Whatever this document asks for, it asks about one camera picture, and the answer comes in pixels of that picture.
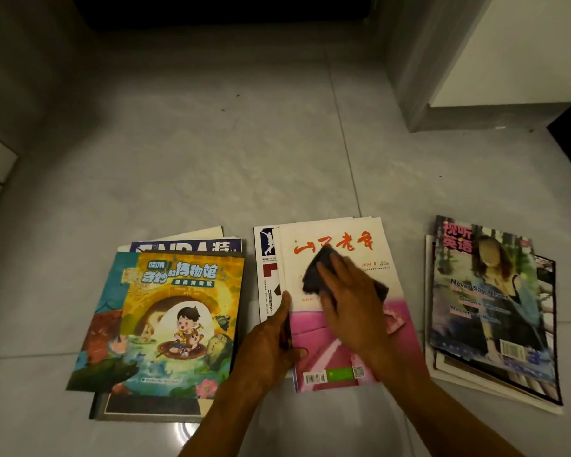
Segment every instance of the qr code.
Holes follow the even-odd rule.
[[[366,373],[363,366],[353,366],[353,378],[364,378]]]
[[[518,361],[527,361],[527,351],[524,346],[517,345],[506,340],[499,339],[501,342],[501,354],[508,358],[516,359]]]
[[[317,385],[320,383],[327,383],[327,375],[325,370],[319,372],[303,372],[305,385]]]

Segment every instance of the pink cover bottom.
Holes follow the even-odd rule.
[[[410,319],[405,300],[386,301],[383,304],[387,332],[396,339],[396,348],[412,364],[427,371],[421,346]],[[318,391],[322,389],[355,386],[374,383],[376,379],[361,359],[340,341],[326,326],[326,318],[320,311],[303,311],[290,313],[290,330],[292,344],[297,348],[305,348],[309,355],[295,367],[298,391]],[[363,365],[366,377],[356,380],[334,381],[315,385],[305,385],[305,372],[318,372],[330,368],[351,368]]]

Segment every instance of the stack of magazines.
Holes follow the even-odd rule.
[[[438,216],[425,274],[431,376],[563,414],[556,263],[528,238]]]
[[[221,227],[119,247],[67,385],[90,418],[200,422],[233,365],[242,247]]]
[[[254,229],[254,236],[260,320],[272,315],[281,303],[282,292],[289,291],[291,342],[308,352],[292,374],[297,392],[377,382],[372,371],[327,327],[318,296],[303,291],[309,263],[321,247],[328,245],[387,287],[382,299],[385,330],[412,364],[426,370],[380,218],[260,226]]]

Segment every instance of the tile floor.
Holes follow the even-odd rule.
[[[163,54],[79,70],[0,196],[0,456],[176,455],[175,425],[89,421],[90,395],[63,391],[118,245],[214,225],[245,238],[249,330],[253,226],[381,216],[420,330],[436,214],[528,235],[558,262],[566,414],[443,386],[527,455],[571,456],[571,165],[546,130],[410,135],[381,65],[336,61],[351,49],[334,44],[298,61]],[[427,451],[378,386],[283,385],[242,449],[269,453]]]

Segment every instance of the yellow illustrated book cover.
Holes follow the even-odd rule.
[[[241,253],[140,253],[122,306],[123,361],[137,373],[115,394],[212,399],[231,369]]]

